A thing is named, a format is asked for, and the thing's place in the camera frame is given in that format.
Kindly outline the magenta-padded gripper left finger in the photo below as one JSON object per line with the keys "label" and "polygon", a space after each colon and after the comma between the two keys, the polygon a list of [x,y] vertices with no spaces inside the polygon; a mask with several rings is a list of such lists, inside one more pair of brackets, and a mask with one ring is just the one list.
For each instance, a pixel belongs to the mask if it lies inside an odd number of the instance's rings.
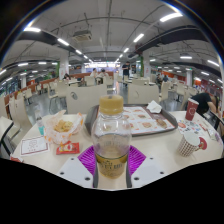
{"label": "magenta-padded gripper left finger", "polygon": [[57,175],[84,188],[97,188],[98,169],[93,147],[87,148],[78,157],[70,157]]}

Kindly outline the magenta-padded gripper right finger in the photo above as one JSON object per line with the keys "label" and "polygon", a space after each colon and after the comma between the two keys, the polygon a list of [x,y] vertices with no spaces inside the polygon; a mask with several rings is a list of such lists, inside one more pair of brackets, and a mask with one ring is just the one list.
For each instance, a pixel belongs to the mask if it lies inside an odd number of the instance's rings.
{"label": "magenta-padded gripper right finger", "polygon": [[126,168],[128,188],[140,188],[165,176],[164,169],[153,157],[147,157],[134,146],[130,147]]}

